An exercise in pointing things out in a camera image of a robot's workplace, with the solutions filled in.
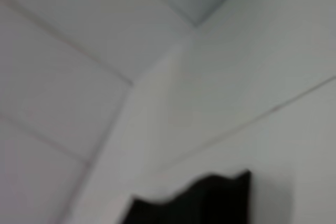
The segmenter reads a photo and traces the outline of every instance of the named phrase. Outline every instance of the black object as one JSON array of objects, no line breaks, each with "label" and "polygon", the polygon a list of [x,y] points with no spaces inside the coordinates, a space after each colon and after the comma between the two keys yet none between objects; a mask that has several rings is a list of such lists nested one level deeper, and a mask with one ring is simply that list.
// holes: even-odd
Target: black object
[{"label": "black object", "polygon": [[206,176],[173,200],[135,199],[123,224],[248,224],[251,172],[234,179]]}]

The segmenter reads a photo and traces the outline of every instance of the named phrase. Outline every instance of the black fabric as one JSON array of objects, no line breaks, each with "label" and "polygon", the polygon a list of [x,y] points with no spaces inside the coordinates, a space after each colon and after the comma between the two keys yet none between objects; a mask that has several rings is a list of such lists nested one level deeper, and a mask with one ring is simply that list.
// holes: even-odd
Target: black fabric
[{"label": "black fabric", "polygon": [[206,176],[164,204],[134,200],[123,224],[248,224],[251,172]]}]

